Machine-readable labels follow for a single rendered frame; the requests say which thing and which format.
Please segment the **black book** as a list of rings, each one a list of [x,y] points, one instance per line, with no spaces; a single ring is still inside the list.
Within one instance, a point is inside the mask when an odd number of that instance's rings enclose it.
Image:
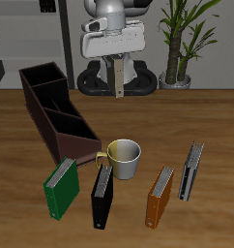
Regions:
[[[113,199],[113,167],[101,165],[93,191],[91,204],[95,229],[103,230]]]

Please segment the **pot plant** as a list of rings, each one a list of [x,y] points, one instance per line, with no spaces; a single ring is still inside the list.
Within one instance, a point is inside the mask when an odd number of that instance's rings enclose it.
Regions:
[[[169,46],[166,71],[159,76],[160,89],[189,89],[191,78],[186,74],[188,63],[192,58],[198,59],[197,52],[203,47],[215,44],[217,40],[211,40],[215,27],[209,29],[202,37],[199,37],[205,23],[190,24],[210,8],[219,3],[220,0],[209,0],[202,4],[202,0],[191,9],[187,8],[188,0],[169,0],[170,14],[162,9],[166,18],[160,21],[168,28],[163,30],[166,38],[164,41]]]

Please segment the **dark brown desk caddy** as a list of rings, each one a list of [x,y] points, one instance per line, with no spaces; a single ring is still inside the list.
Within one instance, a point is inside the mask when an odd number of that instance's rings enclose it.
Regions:
[[[95,161],[102,142],[69,97],[66,76],[54,63],[21,69],[26,107],[54,162],[65,156],[81,167]]]

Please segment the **dark grey wall post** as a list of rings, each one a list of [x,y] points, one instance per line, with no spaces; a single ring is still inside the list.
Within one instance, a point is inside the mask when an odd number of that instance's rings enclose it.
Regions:
[[[70,28],[67,11],[67,0],[57,0],[59,8],[59,16],[61,22],[63,48],[65,54],[65,64],[70,89],[74,89],[74,74],[73,74],[73,56],[71,48]]]

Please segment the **green book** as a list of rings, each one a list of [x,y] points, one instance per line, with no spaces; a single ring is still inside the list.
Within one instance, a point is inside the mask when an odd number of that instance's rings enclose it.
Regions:
[[[65,157],[44,182],[44,194],[50,217],[60,220],[78,193],[76,159]]]

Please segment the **yellow and white mug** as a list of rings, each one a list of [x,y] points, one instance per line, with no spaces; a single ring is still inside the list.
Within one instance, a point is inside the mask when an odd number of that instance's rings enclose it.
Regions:
[[[141,155],[140,146],[131,139],[117,139],[111,142],[105,152],[96,154],[96,166],[100,167],[99,158],[108,159],[113,167],[113,175],[120,180],[132,178],[136,172]]]

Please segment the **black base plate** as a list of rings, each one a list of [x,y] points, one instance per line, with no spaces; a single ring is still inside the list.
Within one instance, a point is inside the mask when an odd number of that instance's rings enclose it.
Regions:
[[[142,60],[133,61],[137,77],[124,85],[125,96],[145,96],[153,93],[158,86],[157,77],[147,69]],[[93,60],[77,78],[77,87],[81,93],[89,96],[112,96],[107,84],[97,77],[101,67],[99,60]]]

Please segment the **orange book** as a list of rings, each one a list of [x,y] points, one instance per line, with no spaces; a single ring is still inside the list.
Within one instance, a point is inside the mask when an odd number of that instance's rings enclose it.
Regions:
[[[155,229],[170,198],[174,169],[162,166],[148,193],[145,225]]]

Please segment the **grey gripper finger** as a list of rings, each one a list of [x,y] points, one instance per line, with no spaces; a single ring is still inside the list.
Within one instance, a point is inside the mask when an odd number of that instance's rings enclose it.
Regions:
[[[115,69],[114,59],[110,56],[106,56],[106,70],[107,70],[107,85],[112,93],[115,93]]]
[[[124,96],[123,58],[119,54],[114,54],[112,58],[114,62],[115,97],[120,98]]]

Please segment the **grey book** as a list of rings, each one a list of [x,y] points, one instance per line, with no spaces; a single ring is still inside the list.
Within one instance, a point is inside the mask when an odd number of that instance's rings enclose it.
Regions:
[[[185,162],[181,184],[179,188],[178,198],[187,202],[190,198],[190,192],[196,178],[198,165],[200,162],[201,154],[204,144],[193,142],[188,154],[187,161]]]

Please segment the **small black wall box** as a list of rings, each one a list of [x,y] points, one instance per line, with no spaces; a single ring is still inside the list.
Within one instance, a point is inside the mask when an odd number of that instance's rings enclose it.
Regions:
[[[42,13],[55,13],[55,0],[39,0],[40,10]]]

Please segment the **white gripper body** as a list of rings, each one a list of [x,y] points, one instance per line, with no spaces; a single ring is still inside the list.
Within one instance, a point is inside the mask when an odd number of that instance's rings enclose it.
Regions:
[[[139,20],[128,21],[120,34],[107,36],[104,31],[99,31],[84,33],[80,37],[80,52],[85,58],[141,51],[144,48],[144,24]]]

